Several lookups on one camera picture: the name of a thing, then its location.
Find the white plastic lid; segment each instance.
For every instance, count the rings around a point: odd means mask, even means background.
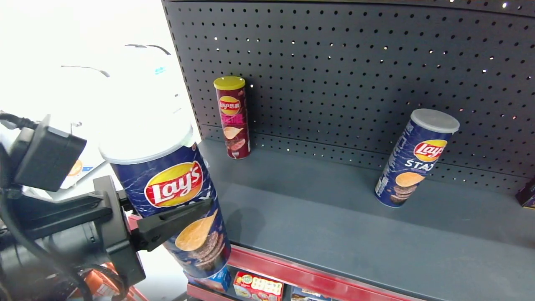
[[[128,119],[132,122],[115,124],[101,136],[98,150],[110,163],[148,162],[194,142],[192,124],[183,110]]]
[[[459,121],[454,117],[436,110],[417,109],[412,111],[410,119],[417,125],[437,133],[455,133],[459,130]]]

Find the robotic arm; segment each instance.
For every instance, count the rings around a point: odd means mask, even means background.
[[[0,112],[1,120],[21,132],[11,146],[0,144],[0,217],[7,226],[0,230],[0,299],[31,298],[49,290],[51,279],[68,277],[91,300],[79,272],[105,262],[115,266],[124,294],[145,279],[137,251],[154,250],[212,205],[207,199],[145,217],[130,231],[125,211],[132,205],[110,176],[94,179],[94,192],[61,202],[25,195],[22,185],[57,191],[86,141],[50,127],[50,115],[33,123]]]

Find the blue lay's can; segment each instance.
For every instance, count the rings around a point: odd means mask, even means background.
[[[102,157],[143,217],[213,199],[213,206],[200,219],[177,229],[164,243],[189,275],[211,277],[225,267],[231,247],[189,118],[181,112],[159,115],[157,127],[147,120],[115,128],[101,141]]]
[[[379,201],[390,207],[403,205],[434,167],[448,139],[457,130],[459,121],[446,113],[414,110],[375,187]]]

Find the red shelf edge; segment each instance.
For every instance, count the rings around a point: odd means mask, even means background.
[[[188,295],[206,301],[234,301],[215,292],[205,290],[188,283]]]
[[[422,301],[295,262],[232,245],[228,264],[343,301]]]

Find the pegboard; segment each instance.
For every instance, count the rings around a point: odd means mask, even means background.
[[[164,8],[204,137],[220,126],[212,82],[231,74],[248,82],[250,130],[258,137],[384,157],[410,113],[433,108],[461,122],[440,162],[463,176],[445,173],[439,180],[500,190],[496,175],[512,176],[513,183],[533,176],[535,21],[519,16],[535,15],[532,1],[418,3],[429,6],[165,2]]]
[[[204,138],[223,141],[223,133],[220,127],[201,125],[200,129],[204,133]],[[381,171],[384,168],[386,160],[388,160],[388,154],[258,133],[252,133],[251,141],[255,148]],[[524,177],[443,163],[438,163],[427,178],[439,182],[463,186],[469,185],[500,193],[516,192],[526,182]]]

